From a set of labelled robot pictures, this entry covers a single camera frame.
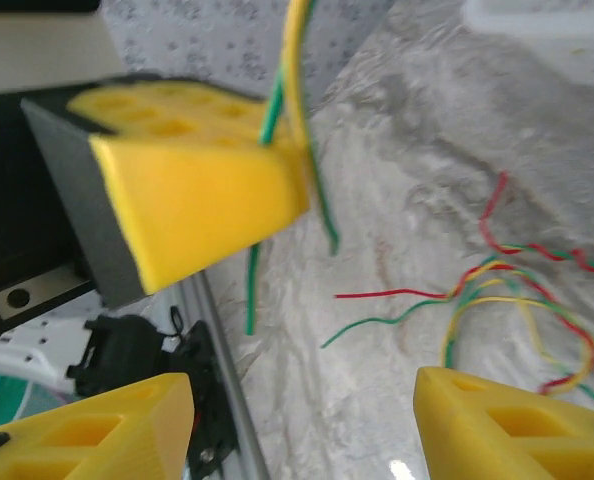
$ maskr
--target yellow plastic block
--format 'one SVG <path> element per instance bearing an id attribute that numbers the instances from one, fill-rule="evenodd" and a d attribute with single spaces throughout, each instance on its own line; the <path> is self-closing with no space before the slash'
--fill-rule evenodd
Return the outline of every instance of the yellow plastic block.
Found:
<path id="1" fill-rule="evenodd" d="M 261 102 L 199 83 L 86 91 L 69 109 L 118 135 L 91 147 L 146 293 L 290 225 L 308 209 L 303 149 L 281 123 L 258 145 Z"/>
<path id="2" fill-rule="evenodd" d="M 188 376 L 165 374 L 2 425 L 0 480 L 179 480 L 193 415 Z"/>
<path id="3" fill-rule="evenodd" d="M 594 480 L 594 412 L 426 367 L 415 417 L 432 480 Z"/>

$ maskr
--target white container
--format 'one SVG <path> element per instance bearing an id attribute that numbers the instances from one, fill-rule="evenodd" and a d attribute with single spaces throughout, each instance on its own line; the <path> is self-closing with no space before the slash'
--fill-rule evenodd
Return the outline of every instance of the white container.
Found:
<path id="1" fill-rule="evenodd" d="M 473 31 L 511 36 L 574 83 L 594 85 L 594 0 L 466 0 Z"/>

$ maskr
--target black mount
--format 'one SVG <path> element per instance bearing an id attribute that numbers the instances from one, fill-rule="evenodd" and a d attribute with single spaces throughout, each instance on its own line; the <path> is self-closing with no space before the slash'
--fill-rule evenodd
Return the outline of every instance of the black mount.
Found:
<path id="1" fill-rule="evenodd" d="M 195 404 L 187 455 L 191 477 L 219 470 L 238 447 L 237 430 L 206 323 L 196 322 L 172 353 L 161 350 L 167 335 L 137 315 L 101 315 L 85 328 L 92 334 L 82 361 L 67 371 L 77 394 L 92 396 L 161 373 L 186 373 Z"/>

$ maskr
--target screw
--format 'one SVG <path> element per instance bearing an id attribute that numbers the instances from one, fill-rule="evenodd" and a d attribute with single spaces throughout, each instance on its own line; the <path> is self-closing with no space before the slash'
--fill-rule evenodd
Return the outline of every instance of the screw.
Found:
<path id="1" fill-rule="evenodd" d="M 203 463 L 210 463 L 215 459 L 215 450 L 212 448 L 205 448 L 199 454 L 199 459 Z"/>

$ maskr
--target screw hole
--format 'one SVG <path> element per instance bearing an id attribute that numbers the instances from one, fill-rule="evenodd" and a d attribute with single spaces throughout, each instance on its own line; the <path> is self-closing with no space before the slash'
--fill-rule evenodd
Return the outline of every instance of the screw hole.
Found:
<path id="1" fill-rule="evenodd" d="M 6 301 L 13 308 L 24 308 L 30 303 L 30 293 L 24 288 L 16 288 L 8 294 Z"/>

